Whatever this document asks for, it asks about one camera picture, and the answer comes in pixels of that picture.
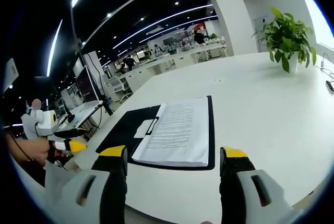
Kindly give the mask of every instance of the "black cable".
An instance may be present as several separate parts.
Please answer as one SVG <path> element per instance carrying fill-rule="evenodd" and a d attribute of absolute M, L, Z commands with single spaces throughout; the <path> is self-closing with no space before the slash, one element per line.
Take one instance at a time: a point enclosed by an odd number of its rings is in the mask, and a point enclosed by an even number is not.
<path fill-rule="evenodd" d="M 36 134 L 37 134 L 37 137 L 40 137 L 40 136 L 38 135 L 38 133 L 37 133 L 37 129 L 36 129 L 37 124 L 38 124 L 38 122 L 35 123 L 35 132 L 36 132 Z"/>
<path fill-rule="evenodd" d="M 10 136 L 11 136 L 11 138 L 13 139 L 13 141 L 15 142 L 15 144 L 17 145 L 17 147 L 25 154 L 25 156 L 28 158 L 28 160 L 30 160 L 30 161 L 33 161 L 33 159 L 31 159 L 23 150 L 22 150 L 22 148 L 19 146 L 19 144 L 16 142 L 16 140 L 15 140 L 15 138 L 14 138 L 14 136 L 11 134 L 11 132 L 10 131 L 8 131 L 9 132 L 9 134 L 10 134 Z"/>
<path fill-rule="evenodd" d="M 99 74 L 99 76 L 100 76 L 100 84 L 101 84 L 101 88 L 102 88 L 102 91 L 103 91 L 103 95 L 105 96 L 105 91 L 104 91 L 104 88 L 103 88 L 103 85 L 102 85 L 102 77 L 101 77 L 101 74 L 100 74 L 99 70 L 97 69 L 97 67 L 95 66 L 94 62 L 92 61 L 92 58 L 91 58 L 91 56 L 89 55 L 89 53 L 87 53 L 87 55 L 89 56 L 91 63 L 93 64 L 94 68 L 96 69 L 96 71 L 98 72 L 98 74 Z"/>
<path fill-rule="evenodd" d="M 99 124 L 98 124 L 98 126 L 97 126 L 97 128 L 95 129 L 95 132 L 94 132 L 93 134 L 95 134 L 96 131 L 99 129 L 100 124 L 101 124 L 101 121 L 102 121 L 102 107 L 100 107 L 100 122 L 99 122 Z"/>

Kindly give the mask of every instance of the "desk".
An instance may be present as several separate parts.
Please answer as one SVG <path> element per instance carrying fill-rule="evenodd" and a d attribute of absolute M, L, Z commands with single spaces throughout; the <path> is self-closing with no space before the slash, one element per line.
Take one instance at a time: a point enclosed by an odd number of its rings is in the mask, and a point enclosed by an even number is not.
<path fill-rule="evenodd" d="M 219 149 L 245 151 L 293 205 L 325 178 L 334 157 L 334 96 L 317 67 L 286 73 L 269 53 L 220 58 L 150 79 L 91 138 L 82 168 L 128 110 L 197 96 L 212 96 L 216 166 L 210 171 L 173 171 L 128 165 L 126 204 L 147 215 L 181 224 L 221 221 Z"/>
<path fill-rule="evenodd" d="M 140 67 L 121 75 L 120 79 L 126 78 L 132 92 L 135 92 L 153 76 L 165 73 L 170 68 L 170 65 L 167 64 L 168 62 L 174 62 L 176 69 L 194 65 L 198 63 L 195 56 L 196 53 L 223 47 L 224 45 L 218 43 L 199 46 L 186 52 L 179 52 L 174 55 L 157 58 L 156 60 L 150 60 Z"/>
<path fill-rule="evenodd" d="M 97 125 L 96 122 L 97 123 L 99 122 L 98 120 L 100 119 L 100 114 L 96 117 L 92 117 L 92 116 L 96 113 L 96 111 L 100 108 L 101 105 L 102 105 L 102 101 L 94 100 L 94 101 L 83 103 L 73 108 L 71 110 L 71 113 L 75 115 L 74 119 L 70 123 L 68 123 L 66 120 L 62 125 L 59 126 L 59 131 L 71 129 L 71 128 L 77 128 L 82 125 L 85 125 L 84 128 L 89 130 L 87 137 L 88 138 L 91 137 L 93 132 L 90 133 L 91 132 L 90 130 L 94 126 Z M 86 122 L 90 117 L 92 117 L 92 119 L 89 120 L 91 122 L 89 123 Z"/>

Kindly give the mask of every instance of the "window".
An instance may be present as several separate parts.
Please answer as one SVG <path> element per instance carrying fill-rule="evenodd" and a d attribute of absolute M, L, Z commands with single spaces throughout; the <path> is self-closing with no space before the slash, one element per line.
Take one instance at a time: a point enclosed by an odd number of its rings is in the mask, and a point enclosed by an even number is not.
<path fill-rule="evenodd" d="M 326 18 L 314 0 L 305 0 L 305 2 L 314 26 L 314 34 L 317 43 L 334 50 L 334 37 Z"/>

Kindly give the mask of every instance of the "document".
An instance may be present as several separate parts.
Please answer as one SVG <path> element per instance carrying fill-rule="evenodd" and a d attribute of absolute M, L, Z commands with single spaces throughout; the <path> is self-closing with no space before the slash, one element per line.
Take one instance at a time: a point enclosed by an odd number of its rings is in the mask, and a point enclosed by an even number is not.
<path fill-rule="evenodd" d="M 206 167 L 209 153 L 208 98 L 169 103 L 157 115 L 132 158 L 138 162 L 180 167 Z"/>

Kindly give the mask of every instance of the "cable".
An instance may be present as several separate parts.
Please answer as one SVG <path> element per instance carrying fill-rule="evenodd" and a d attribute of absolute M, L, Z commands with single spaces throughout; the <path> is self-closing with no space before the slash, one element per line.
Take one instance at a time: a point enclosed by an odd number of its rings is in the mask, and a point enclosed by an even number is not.
<path fill-rule="evenodd" d="M 39 137 L 39 135 L 38 135 L 38 133 L 37 133 L 37 129 L 36 129 L 36 126 L 37 126 L 37 123 L 35 124 L 35 131 L 36 131 L 36 134 L 37 134 L 37 136 Z M 22 148 L 19 146 L 19 144 L 16 142 L 16 140 L 15 140 L 15 138 L 13 137 L 13 135 L 11 134 L 11 132 L 9 132 L 9 134 L 10 134 L 10 136 L 12 137 L 12 139 L 14 140 L 14 142 L 15 142 L 15 144 L 18 146 L 18 148 L 25 154 L 25 156 L 28 158 L 28 160 L 30 160 L 30 161 L 33 161 L 33 159 L 31 159 L 23 150 L 22 150 Z M 61 167 L 63 168 L 63 169 L 65 169 L 66 171 L 68 171 L 60 162 L 58 162 L 58 160 L 55 160 L 55 161 L 57 161 L 57 163 L 59 164 L 59 165 L 61 165 Z"/>
<path fill-rule="evenodd" d="M 94 62 L 92 61 L 92 58 L 91 58 L 91 56 L 89 55 L 89 53 L 87 53 L 87 55 L 89 56 L 91 63 L 93 64 L 94 68 L 96 69 L 96 71 L 98 72 L 98 74 L 99 74 L 99 76 L 100 76 L 100 84 L 101 84 L 101 88 L 102 88 L 102 91 L 103 91 L 103 95 L 105 96 L 105 91 L 104 91 L 104 88 L 103 88 L 103 85 L 102 85 L 102 77 L 101 77 L 101 74 L 100 74 L 99 70 L 97 69 L 97 67 L 95 66 Z"/>
<path fill-rule="evenodd" d="M 11 136 L 11 138 L 13 139 L 13 141 L 15 142 L 15 144 L 17 145 L 17 147 L 25 154 L 25 156 L 28 158 L 28 160 L 30 160 L 30 161 L 33 161 L 33 159 L 31 159 L 23 150 L 22 150 L 22 148 L 19 146 L 19 144 L 16 142 L 16 140 L 15 140 L 15 138 L 14 138 L 14 136 L 11 134 L 11 132 L 10 131 L 8 131 L 9 132 L 9 134 L 10 134 L 10 136 Z"/>
<path fill-rule="evenodd" d="M 102 107 L 100 107 L 100 122 L 99 122 L 98 126 L 96 127 L 96 129 L 95 129 L 95 131 L 94 131 L 94 133 L 93 133 L 93 134 L 95 134 L 95 133 L 96 133 L 96 131 L 99 129 L 99 127 L 100 127 L 100 124 L 101 124 L 101 121 L 102 121 Z"/>
<path fill-rule="evenodd" d="M 332 79 L 334 79 L 334 73 L 331 71 L 331 70 L 329 70 L 329 69 L 327 69 L 327 68 L 320 68 L 320 70 L 322 71 L 322 72 L 324 72 L 325 74 L 327 74 L 329 77 L 331 77 Z"/>
<path fill-rule="evenodd" d="M 61 162 L 60 161 L 58 161 L 58 160 L 55 160 L 59 165 L 61 165 L 61 167 L 63 168 L 63 169 L 65 169 L 66 171 L 68 171 L 64 166 L 63 166 L 63 164 L 61 164 Z"/>

